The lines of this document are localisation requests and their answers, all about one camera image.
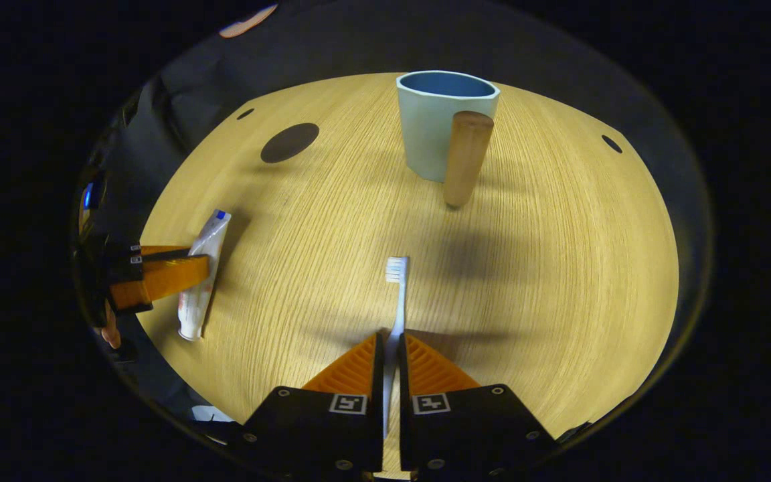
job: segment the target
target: mug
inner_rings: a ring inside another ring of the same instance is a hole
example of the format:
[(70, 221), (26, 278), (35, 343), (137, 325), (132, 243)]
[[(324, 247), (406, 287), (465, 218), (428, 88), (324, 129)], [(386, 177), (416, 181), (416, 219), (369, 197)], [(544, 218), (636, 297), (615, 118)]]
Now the mug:
[(398, 106), (406, 165), (420, 177), (443, 183), (454, 114), (471, 110), (492, 118), (500, 92), (486, 80), (446, 70), (399, 76)]

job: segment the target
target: dark circular spot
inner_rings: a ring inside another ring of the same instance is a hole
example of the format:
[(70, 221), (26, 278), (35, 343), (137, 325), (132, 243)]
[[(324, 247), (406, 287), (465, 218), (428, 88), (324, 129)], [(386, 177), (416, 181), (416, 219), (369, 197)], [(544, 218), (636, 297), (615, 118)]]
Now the dark circular spot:
[(608, 137), (606, 137), (606, 135), (603, 135), (602, 140), (606, 141), (606, 144), (608, 144), (609, 147), (612, 147), (612, 149), (618, 151), (618, 153), (624, 152), (620, 149), (620, 146), (618, 146), (618, 143), (615, 143), (615, 141), (609, 139)]
[(260, 151), (260, 159), (268, 164), (287, 161), (315, 141), (321, 129), (313, 123), (297, 123), (273, 135)]

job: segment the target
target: toothpaste tube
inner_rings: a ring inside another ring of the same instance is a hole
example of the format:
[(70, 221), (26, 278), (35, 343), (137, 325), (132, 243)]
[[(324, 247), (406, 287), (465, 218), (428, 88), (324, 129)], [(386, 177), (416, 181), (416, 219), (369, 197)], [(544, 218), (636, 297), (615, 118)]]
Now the toothpaste tube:
[(201, 338), (201, 326), (204, 324), (207, 306), (210, 305), (213, 281), (216, 280), (216, 268), (220, 263), (222, 242), (229, 221), (230, 214), (225, 211), (214, 210), (189, 250), (190, 256), (210, 256), (210, 274), (207, 279), (180, 292), (180, 302), (177, 304), (177, 317), (180, 319), (178, 333), (189, 341)]

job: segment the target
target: round table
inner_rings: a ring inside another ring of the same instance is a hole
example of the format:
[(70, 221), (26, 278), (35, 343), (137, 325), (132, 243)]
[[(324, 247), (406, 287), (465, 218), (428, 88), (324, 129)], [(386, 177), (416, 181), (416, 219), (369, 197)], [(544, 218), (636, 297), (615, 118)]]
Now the round table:
[[(552, 436), (602, 417), (651, 372), (677, 304), (677, 249), (651, 174), (605, 123), (496, 83), (481, 178), (450, 210), (442, 184), (405, 165), (398, 76), (254, 98), (193, 150), (141, 243), (189, 244), (214, 208), (232, 214), (203, 339), (177, 334), (175, 297), (139, 315), (147, 335), (242, 423), (276, 385), (302, 386), (391, 329), (386, 259), (409, 256), (407, 332), (480, 384), (510, 385)], [(261, 159), (301, 123), (319, 128), (308, 147)], [(396, 388), (380, 475), (407, 478), (398, 405)]]

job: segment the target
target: toothbrush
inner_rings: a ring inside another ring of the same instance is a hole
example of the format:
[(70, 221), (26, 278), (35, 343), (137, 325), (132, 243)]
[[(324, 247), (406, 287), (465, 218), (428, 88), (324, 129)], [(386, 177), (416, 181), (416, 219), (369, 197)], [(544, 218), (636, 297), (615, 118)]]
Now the toothbrush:
[(404, 333), (406, 321), (406, 275), (410, 266), (409, 257), (390, 257), (385, 265), (385, 280), (400, 283), (398, 314), (394, 318), (392, 332), (385, 342), (385, 372), (383, 373), (383, 438), (388, 435), (389, 403), (392, 401), (392, 384), (398, 368), (398, 341)]

